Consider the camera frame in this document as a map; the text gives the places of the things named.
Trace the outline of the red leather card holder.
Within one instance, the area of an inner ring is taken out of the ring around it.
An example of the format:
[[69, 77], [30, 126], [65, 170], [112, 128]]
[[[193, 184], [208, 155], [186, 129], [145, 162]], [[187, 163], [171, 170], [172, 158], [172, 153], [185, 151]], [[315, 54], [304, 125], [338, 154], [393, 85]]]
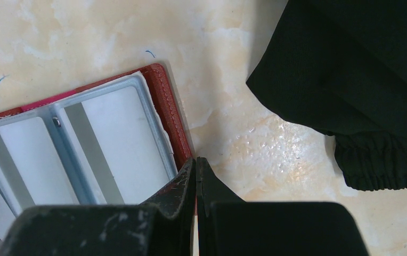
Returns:
[[154, 63], [1, 112], [0, 120], [14, 119], [18, 121], [31, 117], [42, 118], [79, 200], [78, 204], [108, 204], [105, 202], [93, 174], [86, 172], [80, 160], [81, 153], [75, 148], [77, 138], [75, 135], [70, 134], [73, 131], [70, 122], [63, 119], [65, 116], [64, 108], [128, 86], [137, 88], [140, 97], [144, 98], [144, 108], [151, 108], [152, 118], [158, 126], [159, 135], [164, 140], [172, 162], [176, 167], [172, 180], [186, 159], [191, 156], [191, 150], [169, 84], [167, 72], [161, 64]]

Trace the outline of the white credit card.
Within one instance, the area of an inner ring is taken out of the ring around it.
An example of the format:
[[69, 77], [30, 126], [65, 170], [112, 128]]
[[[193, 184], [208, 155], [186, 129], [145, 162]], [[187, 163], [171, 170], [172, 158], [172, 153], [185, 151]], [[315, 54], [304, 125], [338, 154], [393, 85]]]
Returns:
[[64, 108], [88, 174], [108, 204], [140, 204], [175, 175], [151, 108], [134, 86]]
[[0, 191], [15, 214], [79, 203], [42, 118], [0, 120]]

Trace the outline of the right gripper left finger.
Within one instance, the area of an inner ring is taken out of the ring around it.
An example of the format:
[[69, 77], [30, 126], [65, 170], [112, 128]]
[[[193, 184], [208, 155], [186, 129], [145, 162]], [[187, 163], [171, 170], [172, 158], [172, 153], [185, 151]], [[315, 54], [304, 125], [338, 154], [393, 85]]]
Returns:
[[196, 201], [196, 160], [188, 158], [178, 174], [141, 205], [154, 210], [148, 222], [146, 255], [191, 255]]

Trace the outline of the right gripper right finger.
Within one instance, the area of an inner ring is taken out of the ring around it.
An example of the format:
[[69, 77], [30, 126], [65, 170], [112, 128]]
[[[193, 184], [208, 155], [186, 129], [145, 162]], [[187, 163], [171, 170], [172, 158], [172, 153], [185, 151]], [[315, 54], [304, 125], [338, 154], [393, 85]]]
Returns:
[[206, 158], [197, 158], [196, 173], [199, 254], [236, 255], [246, 202], [216, 176]]

